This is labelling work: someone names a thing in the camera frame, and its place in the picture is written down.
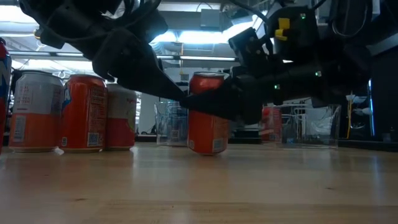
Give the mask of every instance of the clear plastic container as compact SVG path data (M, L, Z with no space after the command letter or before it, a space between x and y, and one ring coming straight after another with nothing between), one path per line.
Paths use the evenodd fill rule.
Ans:
M260 135L264 144L291 149L337 149L340 105L268 106L263 110Z
M156 143L162 146L187 146L188 110L178 102L155 104Z

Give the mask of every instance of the orange soda can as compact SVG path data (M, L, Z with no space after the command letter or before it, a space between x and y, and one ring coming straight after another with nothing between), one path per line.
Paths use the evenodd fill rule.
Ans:
M129 150L135 143L137 95L133 90L108 84L106 149Z
M60 145L65 152L104 147L108 92L102 78L72 75L63 91Z
M16 83L9 147L16 152L52 151L58 144L61 78L25 72Z
M225 73L195 72L189 83L190 93L199 94L218 88ZM188 146L193 151L212 155L223 152L228 144L228 120L190 110L188 112Z

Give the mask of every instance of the wooden tabletop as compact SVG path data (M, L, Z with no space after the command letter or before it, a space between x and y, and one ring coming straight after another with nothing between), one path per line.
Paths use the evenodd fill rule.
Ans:
M1 224L398 223L398 154L231 145L218 156L0 157Z

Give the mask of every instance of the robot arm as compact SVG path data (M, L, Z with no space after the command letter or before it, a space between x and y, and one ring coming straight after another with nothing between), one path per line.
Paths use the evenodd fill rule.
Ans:
M177 100L188 109L247 124L260 120L264 102L278 105L304 96L331 102L333 95L348 93L369 80L370 54L365 46L333 36L320 38L315 9L325 0L313 8L282 7L276 2L267 16L230 0L257 14L264 21L266 35L258 38L250 28L231 38L229 44L241 66L230 69L220 88L186 97L159 69L149 45L168 29L156 9L160 0L141 4L134 11L134 2L123 0L126 12L122 17L102 15L115 13L121 1L20 0L20 5L43 28L44 44L57 48L71 44L93 61L99 76L117 78L125 88Z

